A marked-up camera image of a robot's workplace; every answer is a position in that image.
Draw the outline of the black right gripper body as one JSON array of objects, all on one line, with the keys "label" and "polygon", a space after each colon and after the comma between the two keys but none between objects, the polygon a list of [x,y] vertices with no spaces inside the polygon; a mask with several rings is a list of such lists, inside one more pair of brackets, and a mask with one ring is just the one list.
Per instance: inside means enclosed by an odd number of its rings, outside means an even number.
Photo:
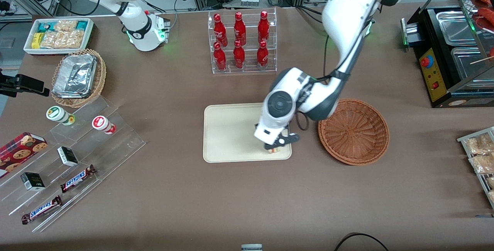
[{"label": "black right gripper body", "polygon": [[15,83],[17,81],[17,76],[4,75],[2,70],[0,70],[0,94],[2,96],[16,98],[17,89]]}]

